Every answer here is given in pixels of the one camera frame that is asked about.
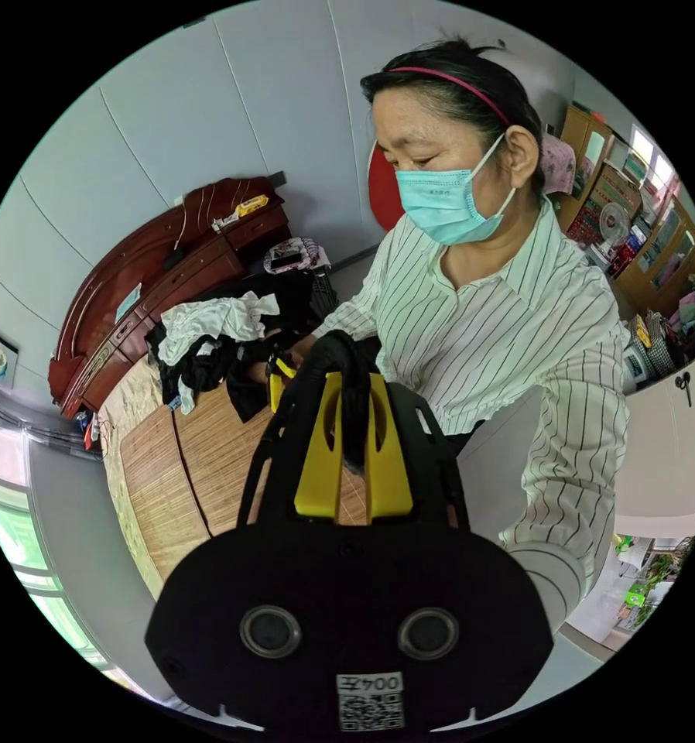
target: bamboo mat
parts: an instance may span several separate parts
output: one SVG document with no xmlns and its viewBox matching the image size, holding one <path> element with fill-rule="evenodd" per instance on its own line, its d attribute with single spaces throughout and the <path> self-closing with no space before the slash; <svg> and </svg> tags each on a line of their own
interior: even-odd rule
<svg viewBox="0 0 695 743">
<path fill-rule="evenodd" d="M 200 394 L 186 416 L 158 408 L 122 441 L 132 507 L 163 580 L 209 532 L 234 528 L 250 460 L 270 416 L 267 409 L 242 423 L 220 385 Z M 365 524 L 363 481 L 345 469 L 338 521 Z"/>
<path fill-rule="evenodd" d="M 123 439 L 121 461 L 146 549 L 165 580 L 191 550 L 208 539 L 167 406 L 157 408 Z"/>
</svg>

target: white striped blouse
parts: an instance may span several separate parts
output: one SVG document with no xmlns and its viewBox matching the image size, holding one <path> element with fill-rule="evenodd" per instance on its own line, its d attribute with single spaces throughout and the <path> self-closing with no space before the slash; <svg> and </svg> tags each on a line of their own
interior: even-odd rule
<svg viewBox="0 0 695 743">
<path fill-rule="evenodd" d="M 543 388 L 521 480 L 528 508 L 500 539 L 556 629 L 592 588 L 611 543 L 628 332 L 605 277 L 562 235 L 548 200 L 492 276 L 456 291 L 440 269 L 443 251 L 405 215 L 379 245 L 362 291 L 315 335 L 378 335 L 379 371 L 422 395 L 447 435 Z"/>
</svg>

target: red headband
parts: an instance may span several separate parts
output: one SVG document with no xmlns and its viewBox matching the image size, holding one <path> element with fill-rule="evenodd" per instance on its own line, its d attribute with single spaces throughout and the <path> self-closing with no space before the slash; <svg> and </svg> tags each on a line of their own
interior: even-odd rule
<svg viewBox="0 0 695 743">
<path fill-rule="evenodd" d="M 446 75 L 444 72 L 438 72 L 438 70 L 427 70 L 425 67 L 395 67 L 393 70 L 389 70 L 389 72 L 424 72 L 428 75 L 435 75 L 436 77 L 442 77 L 445 80 L 450 80 L 452 83 L 456 83 L 462 87 L 465 87 L 468 91 L 471 91 L 477 98 L 479 98 L 481 101 L 484 101 L 487 106 L 489 106 L 489 108 L 491 108 L 492 111 L 494 111 L 495 114 L 497 114 L 497 116 L 502 119 L 502 123 L 505 124 L 505 126 L 510 126 L 508 117 L 505 116 L 505 114 L 503 114 L 502 111 L 500 111 L 500 109 L 494 103 L 492 103 L 492 101 L 490 101 L 486 95 L 484 95 L 484 93 L 478 91 L 469 83 L 464 83 L 463 80 L 459 80 L 453 75 Z"/>
</svg>

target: qr code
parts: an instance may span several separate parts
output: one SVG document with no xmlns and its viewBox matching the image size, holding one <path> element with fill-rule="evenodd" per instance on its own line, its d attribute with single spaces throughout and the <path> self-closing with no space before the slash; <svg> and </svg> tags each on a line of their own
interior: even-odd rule
<svg viewBox="0 0 695 743">
<path fill-rule="evenodd" d="M 341 730 L 390 730 L 403 727 L 402 694 L 340 695 Z"/>
</svg>

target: yellow package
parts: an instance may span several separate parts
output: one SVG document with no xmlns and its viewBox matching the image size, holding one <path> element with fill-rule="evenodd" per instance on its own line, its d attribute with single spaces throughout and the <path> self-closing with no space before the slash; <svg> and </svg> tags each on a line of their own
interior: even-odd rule
<svg viewBox="0 0 695 743">
<path fill-rule="evenodd" d="M 264 207 L 267 203 L 267 196 L 255 196 L 254 199 L 249 199 L 243 204 L 239 204 L 237 206 L 237 214 L 239 214 L 240 217 L 244 217 L 246 214 L 250 214 L 251 212 L 255 211 L 255 209 Z"/>
<path fill-rule="evenodd" d="M 652 339 L 641 315 L 636 316 L 636 337 L 644 344 L 644 348 L 652 347 Z"/>
</svg>

